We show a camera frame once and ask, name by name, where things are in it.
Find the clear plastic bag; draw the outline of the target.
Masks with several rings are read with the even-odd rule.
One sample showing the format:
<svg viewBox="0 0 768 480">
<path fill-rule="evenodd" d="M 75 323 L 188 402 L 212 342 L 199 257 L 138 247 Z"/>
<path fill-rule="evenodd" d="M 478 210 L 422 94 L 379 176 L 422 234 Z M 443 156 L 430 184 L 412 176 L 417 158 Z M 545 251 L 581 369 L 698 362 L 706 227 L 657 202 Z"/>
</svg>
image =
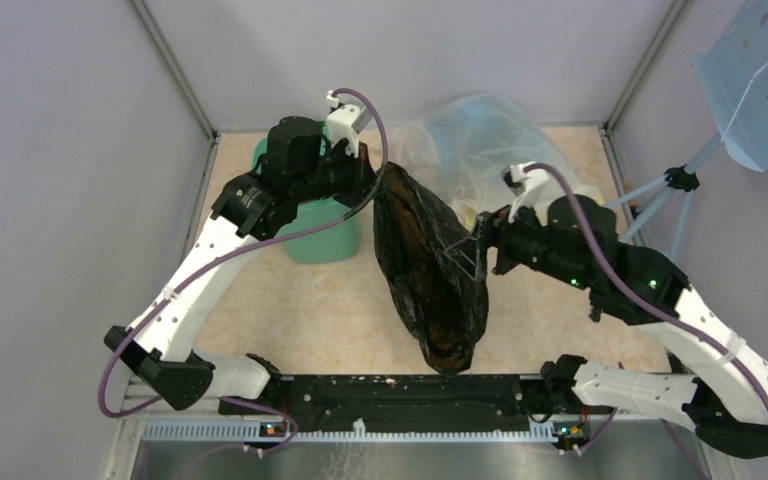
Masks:
<svg viewBox="0 0 768 480">
<path fill-rule="evenodd" d="M 436 108 L 391 131 L 388 146 L 389 160 L 437 195 L 467 229 L 479 213 L 515 200 L 502 179 L 515 164 L 551 165 L 574 193 L 605 203 L 536 121 L 503 95 L 471 95 Z"/>
</svg>

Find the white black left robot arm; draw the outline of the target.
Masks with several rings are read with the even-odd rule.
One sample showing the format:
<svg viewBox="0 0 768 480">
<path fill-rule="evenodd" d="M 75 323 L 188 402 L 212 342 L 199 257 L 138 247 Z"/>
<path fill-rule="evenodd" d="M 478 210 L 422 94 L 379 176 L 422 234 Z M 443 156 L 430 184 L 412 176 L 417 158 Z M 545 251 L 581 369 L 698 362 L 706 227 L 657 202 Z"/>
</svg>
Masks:
<svg viewBox="0 0 768 480">
<path fill-rule="evenodd" d="M 113 356 L 104 372 L 123 362 L 174 410 L 186 410 L 207 394 L 233 396 L 257 413 L 279 404 L 280 386 L 263 360 L 199 354 L 194 342 L 231 283 L 260 249 L 284 240 L 300 205 L 333 199 L 347 213 L 307 229 L 336 226 L 372 198 L 376 174 L 359 139 L 366 118 L 334 111 L 324 122 L 286 117 L 272 127 L 266 149 L 252 168 L 229 180 L 211 206 L 192 249 L 138 318 L 112 326 L 104 337 Z"/>
</svg>

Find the black trash bag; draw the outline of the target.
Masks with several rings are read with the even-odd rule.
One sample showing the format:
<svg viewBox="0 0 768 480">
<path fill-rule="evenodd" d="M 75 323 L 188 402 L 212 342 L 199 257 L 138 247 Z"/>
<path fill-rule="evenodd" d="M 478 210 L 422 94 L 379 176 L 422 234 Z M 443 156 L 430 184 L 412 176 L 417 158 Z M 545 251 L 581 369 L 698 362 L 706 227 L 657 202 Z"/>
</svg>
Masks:
<svg viewBox="0 0 768 480">
<path fill-rule="evenodd" d="M 446 254 L 467 229 L 401 166 L 384 168 L 373 206 L 375 257 L 397 313 L 426 364 L 441 374 L 471 368 L 489 313 L 488 289 Z"/>
</svg>

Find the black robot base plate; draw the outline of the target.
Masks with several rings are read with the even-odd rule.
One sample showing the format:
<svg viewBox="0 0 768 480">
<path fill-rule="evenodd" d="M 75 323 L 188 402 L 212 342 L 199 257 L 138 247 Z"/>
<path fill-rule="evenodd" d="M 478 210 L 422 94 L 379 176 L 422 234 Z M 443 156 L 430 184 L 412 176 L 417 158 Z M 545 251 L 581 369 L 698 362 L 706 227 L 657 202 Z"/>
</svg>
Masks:
<svg viewBox="0 0 768 480">
<path fill-rule="evenodd" d="M 553 393 L 535 374 L 296 375 L 270 381 L 255 404 L 292 417 L 304 433 L 523 432 L 584 413 L 571 393 Z"/>
</svg>

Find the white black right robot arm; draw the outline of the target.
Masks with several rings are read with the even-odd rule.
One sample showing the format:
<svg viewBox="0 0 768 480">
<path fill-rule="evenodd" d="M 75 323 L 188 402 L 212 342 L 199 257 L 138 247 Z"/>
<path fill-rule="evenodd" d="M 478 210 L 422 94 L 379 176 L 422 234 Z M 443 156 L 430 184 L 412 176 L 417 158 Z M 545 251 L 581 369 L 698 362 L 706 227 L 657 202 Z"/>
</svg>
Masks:
<svg viewBox="0 0 768 480">
<path fill-rule="evenodd" d="M 546 397 L 560 412 L 607 406 L 656 417 L 733 457 L 768 457 L 768 361 L 706 304 L 660 252 L 624 243 L 612 210 L 582 196 L 553 201 L 545 218 L 526 206 L 480 214 L 471 235 L 478 271 L 517 266 L 584 290 L 604 313 L 659 342 L 681 373 L 632 373 L 566 355 L 547 365 Z"/>
</svg>

